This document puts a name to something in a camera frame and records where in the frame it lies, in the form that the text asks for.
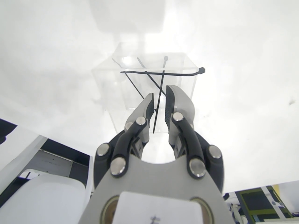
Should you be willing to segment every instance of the silver screw head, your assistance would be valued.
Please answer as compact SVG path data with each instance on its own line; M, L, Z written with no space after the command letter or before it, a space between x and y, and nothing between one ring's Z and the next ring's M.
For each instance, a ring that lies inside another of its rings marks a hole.
M175 112L172 117L175 121L181 121L184 118L180 112Z
M142 126L144 125L146 122L146 119L142 116L139 116L137 119L136 119L136 123L139 125L139 126Z
M113 176L121 174L126 167L126 160L122 157L115 158L110 164L110 172Z
M215 145L210 145L209 146L209 153L211 154L211 156L215 159L220 159L221 158L221 150L215 146Z
M193 158L189 161L189 168L191 173L197 178L201 178L206 173L205 164L198 158Z
M108 150L109 150L109 144L105 143L105 144L101 144L97 148L96 153L98 156L102 157L107 154Z
M132 122L128 122L127 124L125 124L125 132L129 130L132 124L133 124Z

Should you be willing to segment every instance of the black panel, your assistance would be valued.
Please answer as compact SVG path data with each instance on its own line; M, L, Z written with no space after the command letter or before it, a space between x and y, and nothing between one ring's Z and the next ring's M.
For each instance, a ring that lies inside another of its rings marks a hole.
M273 209L263 191L242 193L242 197L249 210Z
M263 222L265 219L279 219L278 214L259 214L258 219Z
M253 221L251 215L247 211L247 208L246 208L245 202L242 199L241 193L239 191L236 191L235 193L236 193L236 196L237 196L237 198L239 200L241 209L243 210L243 213L245 214L245 216L247 218L248 223L249 224L255 224L255 221Z
M2 192L0 195L0 208L6 203L6 201L16 193L17 190L21 188L29 179L27 178L15 178L13 182Z
M41 147L41 149L53 153L57 156L67 158L79 164L85 165L87 167L89 166L89 155L57 143L51 139L48 139Z
M87 177L88 177L88 166L73 162L69 178L79 180L86 186Z
M16 127L17 125L0 119L0 145L5 142L6 136L10 134Z

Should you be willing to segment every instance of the white surface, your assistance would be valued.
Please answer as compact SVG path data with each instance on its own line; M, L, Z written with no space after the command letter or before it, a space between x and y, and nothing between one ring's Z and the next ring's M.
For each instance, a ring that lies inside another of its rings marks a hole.
M94 155L115 133L91 69L119 41L142 39L147 52L182 51L206 68L194 126L223 152L225 192L299 179L298 0L0 0L0 8L0 117Z
M299 212L299 181L279 184L279 197L291 213Z
M0 193L18 176L47 138L17 126L0 145Z
M196 202L124 191L120 194L113 224L127 223L203 224Z
M29 151L32 150L32 146L36 145L32 144L32 142L37 137L38 134L21 126L17 126L10 134L8 134L8 136L6 136L6 141L0 145L0 170L2 170L8 163L19 156L26 148L29 147L29 145L31 145Z
M25 183L1 208L0 221L15 223L78 223L85 208L85 187L75 179L40 175Z

